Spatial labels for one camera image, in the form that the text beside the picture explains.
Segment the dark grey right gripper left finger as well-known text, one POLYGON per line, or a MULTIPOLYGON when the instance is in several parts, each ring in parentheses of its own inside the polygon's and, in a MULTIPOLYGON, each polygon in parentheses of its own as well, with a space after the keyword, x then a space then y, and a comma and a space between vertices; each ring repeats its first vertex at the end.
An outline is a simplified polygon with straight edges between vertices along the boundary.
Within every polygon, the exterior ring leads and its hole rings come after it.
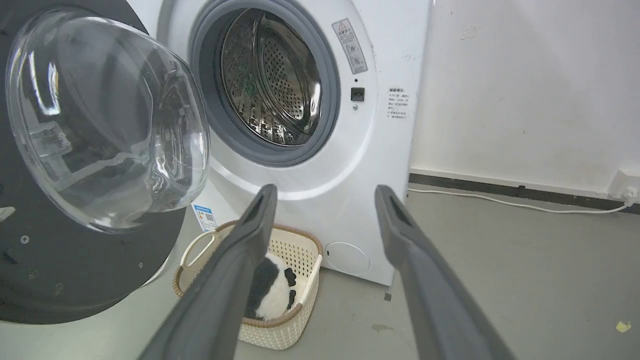
POLYGON ((263 186, 138 360, 233 360, 257 266, 274 228, 278 189, 263 186))

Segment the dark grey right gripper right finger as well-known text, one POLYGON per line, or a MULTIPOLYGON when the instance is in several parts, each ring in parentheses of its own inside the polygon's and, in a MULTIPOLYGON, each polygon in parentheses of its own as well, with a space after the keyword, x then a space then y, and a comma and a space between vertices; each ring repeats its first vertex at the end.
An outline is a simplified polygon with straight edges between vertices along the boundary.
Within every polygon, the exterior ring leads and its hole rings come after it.
POLYGON ((374 197, 384 253, 402 280, 419 360, 515 360, 395 191, 380 184, 374 197))

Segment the black washing machine door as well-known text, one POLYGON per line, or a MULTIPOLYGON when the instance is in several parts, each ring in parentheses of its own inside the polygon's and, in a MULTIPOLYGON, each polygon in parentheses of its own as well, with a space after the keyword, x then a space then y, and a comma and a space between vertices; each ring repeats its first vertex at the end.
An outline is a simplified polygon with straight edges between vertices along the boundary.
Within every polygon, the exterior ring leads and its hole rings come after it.
POLYGON ((163 0, 0 0, 0 323, 94 316, 148 285, 209 171, 163 0))

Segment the white front-load washing machine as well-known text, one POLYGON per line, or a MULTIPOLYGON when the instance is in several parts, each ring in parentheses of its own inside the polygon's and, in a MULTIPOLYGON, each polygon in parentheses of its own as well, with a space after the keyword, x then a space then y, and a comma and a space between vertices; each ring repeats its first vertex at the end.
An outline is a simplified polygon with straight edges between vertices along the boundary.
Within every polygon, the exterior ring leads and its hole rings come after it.
POLYGON ((273 184, 276 223, 316 236, 323 267, 393 284, 375 189, 407 194, 435 0, 126 1, 202 91, 201 229, 273 184))

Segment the black and white plush panda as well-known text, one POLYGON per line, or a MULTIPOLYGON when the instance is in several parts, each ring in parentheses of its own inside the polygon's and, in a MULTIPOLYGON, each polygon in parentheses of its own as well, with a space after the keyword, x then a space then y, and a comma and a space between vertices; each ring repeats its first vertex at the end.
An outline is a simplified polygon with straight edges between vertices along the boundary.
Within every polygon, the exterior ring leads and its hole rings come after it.
POLYGON ((244 317, 257 321, 278 319, 293 307, 296 284, 293 269, 268 251, 254 271, 244 317))

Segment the cream woven laundry basket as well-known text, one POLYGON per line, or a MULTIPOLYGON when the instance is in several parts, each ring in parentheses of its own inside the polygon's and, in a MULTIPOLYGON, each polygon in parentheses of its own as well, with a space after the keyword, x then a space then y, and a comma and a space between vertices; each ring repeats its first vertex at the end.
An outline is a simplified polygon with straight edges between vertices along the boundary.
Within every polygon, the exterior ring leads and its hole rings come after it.
MULTIPOLYGON (((227 221, 190 242, 173 277, 176 296, 185 294, 236 223, 236 220, 227 221)), ((323 247, 309 232, 274 224, 267 252, 279 258, 278 264, 283 265, 286 273, 295 276, 292 281, 284 281, 295 296, 290 308, 279 317, 243 318, 238 339, 266 349, 286 350, 302 337, 313 312, 320 283, 323 247)))

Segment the white wall socket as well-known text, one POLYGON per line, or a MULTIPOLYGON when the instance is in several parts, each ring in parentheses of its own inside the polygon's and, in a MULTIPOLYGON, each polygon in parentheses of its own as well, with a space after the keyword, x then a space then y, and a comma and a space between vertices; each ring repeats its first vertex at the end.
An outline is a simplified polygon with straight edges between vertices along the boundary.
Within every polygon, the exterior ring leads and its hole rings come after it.
POLYGON ((621 201, 626 207, 640 204, 640 168, 618 169, 606 194, 609 199, 621 201))

